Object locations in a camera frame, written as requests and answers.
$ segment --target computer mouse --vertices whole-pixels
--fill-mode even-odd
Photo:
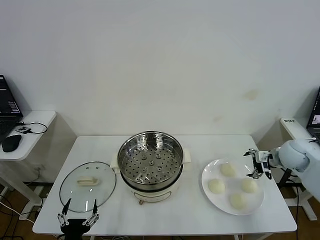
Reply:
[[[20,134],[8,136],[6,139],[2,141],[2,150],[5,153],[9,153],[16,150],[19,146],[21,138],[22,136]]]

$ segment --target white plate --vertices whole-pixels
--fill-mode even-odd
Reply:
[[[227,177],[224,176],[220,172],[221,164],[232,163],[236,169],[235,177]],[[256,179],[256,183],[259,188],[255,193],[246,193],[241,188],[241,180],[244,178],[248,178],[247,174],[250,174],[252,169],[245,165],[242,161],[236,161],[231,159],[218,159],[210,162],[207,166],[205,166],[201,182],[203,190],[209,200],[217,206],[222,211],[233,215],[249,215],[252,214],[255,210],[257,210],[263,203],[265,198],[265,193],[260,184],[260,179]],[[221,179],[225,184],[225,192],[221,194],[213,193],[209,190],[208,182],[211,179]],[[244,197],[247,200],[247,205],[244,209],[238,210],[231,206],[229,197],[233,193],[243,193]]]

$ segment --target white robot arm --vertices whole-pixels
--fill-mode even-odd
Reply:
[[[249,177],[260,178],[264,173],[271,179],[271,168],[288,168],[297,175],[303,186],[320,201],[320,147],[315,138],[285,142],[270,151],[249,149],[254,170]]]

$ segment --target white table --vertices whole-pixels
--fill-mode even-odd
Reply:
[[[306,127],[308,123],[308,118],[306,117],[283,117],[280,120],[281,124],[288,132],[288,134],[292,137],[292,139],[309,139],[312,138],[310,133],[307,131]],[[295,194],[297,194],[297,189],[295,187],[292,188]],[[313,211],[311,205],[308,202],[308,199],[312,197],[311,193],[307,190],[302,191],[298,187],[299,191],[299,206],[301,206],[309,218],[310,221],[316,221],[317,215]],[[298,203],[298,198],[287,198],[285,199],[288,207],[295,207]]]
[[[21,121],[25,123],[33,123],[33,122],[39,122],[47,127],[51,124],[51,122],[56,117],[55,111],[29,111],[23,113],[24,117]],[[43,132],[45,130],[45,127],[39,124],[32,124],[27,125],[27,127],[31,128],[33,132]],[[40,206],[42,203],[42,199],[38,196],[38,194],[41,192],[43,187],[37,187],[35,191],[33,192],[29,187],[27,187],[22,180],[20,179],[19,175],[15,173],[15,170],[9,167],[5,161],[21,161],[24,160],[28,154],[31,152],[31,150],[34,148],[36,143],[39,141],[41,136],[43,134],[22,134],[20,132],[17,132],[12,130],[9,136],[11,135],[22,135],[22,139],[19,143],[19,146],[16,150],[12,152],[4,152],[2,150],[2,147],[0,147],[0,177],[7,182],[11,187],[19,191],[21,194],[23,194],[26,198],[28,198],[30,201],[27,203],[27,205],[23,209],[23,213],[30,212],[31,208],[33,206]],[[5,191],[8,189],[8,186],[2,191],[2,195],[4,195]]]
[[[61,234],[57,213],[62,211],[60,186],[69,172],[86,162],[110,164],[129,136],[80,136],[76,139],[56,181],[36,219],[38,234]],[[251,157],[242,157],[256,145],[249,135],[179,135],[175,136],[191,154],[191,168],[181,175],[179,189],[170,198],[138,204],[119,174],[113,194],[98,208],[100,219],[86,233],[92,236],[150,235],[237,235],[258,234],[264,239],[272,233],[292,232],[297,225],[274,180],[265,176],[261,183],[265,199],[261,208],[246,216],[235,216],[215,207],[201,187],[201,173],[209,162],[233,158],[252,165]],[[69,211],[68,218],[86,218],[91,214]]]

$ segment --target floor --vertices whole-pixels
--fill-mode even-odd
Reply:
[[[50,187],[45,187],[42,191],[41,197],[45,197],[46,193],[50,191]],[[285,187],[281,189],[282,195],[285,198],[293,198],[295,197],[294,192],[291,188]],[[27,199],[21,195],[18,191],[8,191],[5,197],[10,201],[10,203],[13,206],[13,209],[15,209],[18,212],[21,212],[24,208],[25,204],[27,203]],[[311,198],[309,200],[313,210],[315,211],[315,214],[318,216],[317,221],[309,221],[308,217],[304,213],[303,209],[299,208],[299,214],[298,214],[298,239],[299,240],[318,240],[320,239],[320,203],[315,200],[314,198]],[[296,207],[290,208],[291,213],[293,216],[296,216]],[[11,214],[11,212],[0,205],[0,211]],[[0,240],[2,240],[2,236],[4,235],[6,228],[8,224],[10,223],[10,215],[5,215],[0,212]],[[31,220],[35,220],[35,213],[31,213],[30,217]],[[22,236],[23,240],[56,240],[54,236],[51,235],[39,235],[32,232],[32,223],[29,221],[18,221],[18,216],[14,216],[12,219],[12,223],[9,226],[6,235],[11,236],[13,234],[15,236]],[[244,235],[243,239],[247,240],[249,236]],[[106,236],[106,237],[96,237],[96,240],[111,240],[112,236]],[[135,236],[130,238],[124,238],[124,240],[234,240],[233,236],[145,236],[142,238],[142,236]],[[295,232],[288,232],[288,233],[276,233],[268,238],[267,240],[294,240],[296,239],[296,233]]]

